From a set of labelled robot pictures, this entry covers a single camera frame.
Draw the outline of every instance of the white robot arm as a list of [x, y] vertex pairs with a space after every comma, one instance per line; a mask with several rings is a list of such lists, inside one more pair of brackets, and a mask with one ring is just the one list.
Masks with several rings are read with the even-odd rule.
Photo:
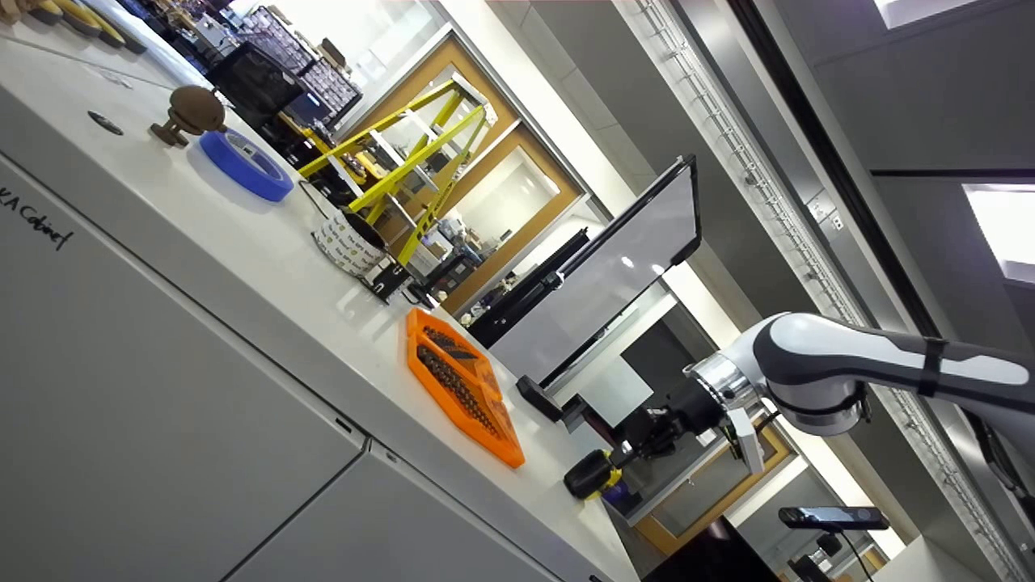
[[733, 428], [746, 403], [770, 399], [806, 434], [843, 434], [859, 420], [859, 382], [881, 382], [959, 403], [1035, 461], [1035, 364], [981, 346], [777, 313], [688, 371]]

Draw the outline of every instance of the laboratory bench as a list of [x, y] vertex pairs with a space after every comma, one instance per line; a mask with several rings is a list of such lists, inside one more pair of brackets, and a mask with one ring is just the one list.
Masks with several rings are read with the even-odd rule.
[[410, 305], [317, 251], [306, 195], [149, 131], [158, 65], [20, 24], [0, 72], [0, 580], [636, 580], [502, 364], [521, 470], [414, 382]]

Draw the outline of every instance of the white countertop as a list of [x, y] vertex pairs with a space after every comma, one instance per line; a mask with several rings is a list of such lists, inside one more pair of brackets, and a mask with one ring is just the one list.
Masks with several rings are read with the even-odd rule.
[[536, 418], [502, 370], [527, 461], [513, 472], [466, 439], [405, 370], [406, 308], [386, 308], [313, 249], [317, 210], [300, 190], [263, 205], [196, 171], [196, 156], [158, 144], [149, 122], [164, 120], [167, 89], [153, 85], [153, 65], [82, 65], [21, 43], [0, 32], [3, 156], [548, 570], [636, 580], [603, 500], [580, 503], [562, 487], [581, 459], [575, 439]]

